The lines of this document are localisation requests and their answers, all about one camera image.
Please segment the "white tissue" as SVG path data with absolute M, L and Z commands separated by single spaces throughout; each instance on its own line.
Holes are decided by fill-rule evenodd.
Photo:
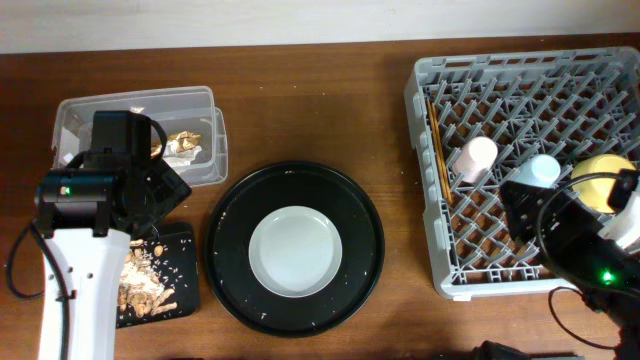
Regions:
M 178 174 L 186 171 L 196 159 L 196 156 L 202 151 L 200 145 L 196 145 L 188 150 L 180 151 L 177 141 L 169 141 L 163 153 L 163 160 Z

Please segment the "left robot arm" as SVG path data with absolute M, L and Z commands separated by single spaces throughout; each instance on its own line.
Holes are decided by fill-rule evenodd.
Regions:
M 49 171 L 39 185 L 29 226 L 46 276 L 39 358 L 113 357 L 120 274 L 130 242 L 191 194 L 152 154 L 153 136 L 167 139 L 145 115 L 98 111 L 89 149 Z

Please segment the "food scraps with rice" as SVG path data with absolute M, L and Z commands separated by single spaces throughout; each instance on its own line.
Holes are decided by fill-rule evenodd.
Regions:
M 168 264 L 164 257 L 167 250 L 168 247 L 158 241 L 135 239 L 130 242 L 120 275 L 119 312 L 145 319 L 165 315 L 178 307 L 175 286 L 169 280 L 173 268 L 161 269 Z

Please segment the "yellow plastic bowl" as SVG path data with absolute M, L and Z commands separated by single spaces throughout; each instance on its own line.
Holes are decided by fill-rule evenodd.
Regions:
M 619 173 L 621 170 L 635 170 L 636 167 L 626 158 L 615 154 L 602 154 L 579 162 L 573 169 L 571 178 L 593 173 Z M 608 205 L 608 198 L 615 180 L 598 178 L 584 181 L 573 186 L 578 199 L 592 210 L 611 214 L 614 210 Z

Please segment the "pink plastic cup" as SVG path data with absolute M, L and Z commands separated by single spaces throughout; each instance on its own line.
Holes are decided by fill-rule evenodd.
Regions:
M 477 136 L 462 147 L 452 169 L 464 182 L 477 183 L 489 172 L 497 155 L 498 147 L 493 140 Z

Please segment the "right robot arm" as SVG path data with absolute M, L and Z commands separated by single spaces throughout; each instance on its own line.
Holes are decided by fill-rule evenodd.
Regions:
M 611 180 L 605 224 L 570 196 L 582 183 Z M 499 188 L 511 239 L 538 247 L 540 263 L 572 284 L 587 307 L 618 327 L 617 359 L 639 357 L 639 259 L 629 247 L 639 240 L 639 172 L 596 172 L 555 188 L 506 181 Z

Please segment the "gold coffee sachet wrapper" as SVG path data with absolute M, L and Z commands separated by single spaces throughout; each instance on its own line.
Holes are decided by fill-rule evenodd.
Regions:
M 167 138 L 165 149 L 169 141 L 177 141 L 179 143 L 178 149 L 180 151 L 188 150 L 196 145 L 200 145 L 202 135 L 190 131 L 182 131 L 174 133 Z M 155 158 L 163 156 L 165 149 L 162 149 L 162 143 L 157 142 L 151 147 L 151 157 Z

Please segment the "light blue plastic cup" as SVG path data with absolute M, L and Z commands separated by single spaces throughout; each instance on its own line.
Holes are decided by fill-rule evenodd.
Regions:
M 533 187 L 551 188 L 560 174 L 560 164 L 554 157 L 539 154 L 521 164 L 511 181 Z

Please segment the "grey plate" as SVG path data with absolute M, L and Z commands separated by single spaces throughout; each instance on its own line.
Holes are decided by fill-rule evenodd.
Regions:
M 248 245 L 250 268 L 269 292 L 284 298 L 314 295 L 336 276 L 343 257 L 339 231 L 322 212 L 288 206 L 265 216 Z

